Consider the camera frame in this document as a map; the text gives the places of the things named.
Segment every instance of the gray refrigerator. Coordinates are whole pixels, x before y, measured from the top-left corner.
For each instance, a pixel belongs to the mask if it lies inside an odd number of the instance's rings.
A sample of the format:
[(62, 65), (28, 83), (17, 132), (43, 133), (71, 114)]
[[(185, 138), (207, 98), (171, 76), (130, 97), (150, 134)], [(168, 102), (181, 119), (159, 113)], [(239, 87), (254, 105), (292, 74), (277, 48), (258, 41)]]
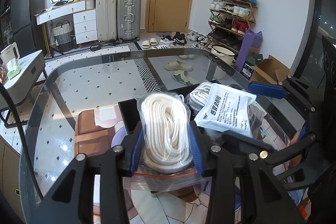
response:
[(44, 9), (44, 0), (11, 0), (11, 24), (13, 40), (20, 57), (42, 50), (47, 54), (42, 25), (37, 25), (36, 11)]

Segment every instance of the coiled cord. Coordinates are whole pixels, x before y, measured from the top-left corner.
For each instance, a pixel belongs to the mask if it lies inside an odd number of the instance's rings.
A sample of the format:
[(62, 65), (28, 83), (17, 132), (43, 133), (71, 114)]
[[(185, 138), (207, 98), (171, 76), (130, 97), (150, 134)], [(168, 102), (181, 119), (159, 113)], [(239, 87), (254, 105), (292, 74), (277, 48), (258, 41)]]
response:
[(153, 93), (141, 104), (145, 123), (146, 166), (162, 173), (184, 170), (193, 157), (189, 148), (189, 117), (180, 99)]
[(195, 88), (187, 97), (189, 106), (196, 112), (200, 112), (200, 110), (205, 106), (209, 91), (212, 83), (203, 82), (199, 84), (197, 88)]

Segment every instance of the white kettle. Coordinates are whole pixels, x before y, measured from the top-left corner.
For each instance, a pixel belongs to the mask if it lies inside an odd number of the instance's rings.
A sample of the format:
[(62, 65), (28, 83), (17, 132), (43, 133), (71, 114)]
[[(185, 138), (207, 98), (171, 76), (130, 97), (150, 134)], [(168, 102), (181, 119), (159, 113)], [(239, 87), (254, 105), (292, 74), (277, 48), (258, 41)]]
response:
[(6, 68), (7, 71), (8, 71), (7, 63), (10, 60), (15, 59), (15, 63), (17, 64), (17, 61), (20, 58), (20, 54), (19, 54), (19, 51), (17, 49), (16, 42), (13, 42), (12, 44), (10, 44), (6, 48), (4, 48), (0, 53), (0, 58), (3, 62), (3, 66)]

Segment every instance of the refrigerator door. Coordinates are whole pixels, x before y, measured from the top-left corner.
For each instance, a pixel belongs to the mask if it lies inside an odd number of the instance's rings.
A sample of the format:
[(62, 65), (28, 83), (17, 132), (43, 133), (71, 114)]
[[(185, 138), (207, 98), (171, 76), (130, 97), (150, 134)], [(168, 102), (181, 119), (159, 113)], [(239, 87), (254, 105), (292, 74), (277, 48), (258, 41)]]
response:
[(13, 34), (31, 23), (29, 0), (11, 0), (10, 16)]
[(24, 57), (36, 51), (31, 25), (24, 27), (14, 34), (13, 39), (17, 44), (20, 57)]

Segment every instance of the open cardboard box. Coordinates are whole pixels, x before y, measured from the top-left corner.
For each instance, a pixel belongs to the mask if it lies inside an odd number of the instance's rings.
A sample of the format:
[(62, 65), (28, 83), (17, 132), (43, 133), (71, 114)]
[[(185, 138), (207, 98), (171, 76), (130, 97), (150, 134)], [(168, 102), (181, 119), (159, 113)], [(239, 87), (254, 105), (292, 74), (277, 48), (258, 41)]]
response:
[(250, 81), (267, 84), (271, 83), (277, 85), (278, 82), (284, 81), (289, 73), (289, 69), (271, 55), (252, 68), (254, 69), (254, 72)]

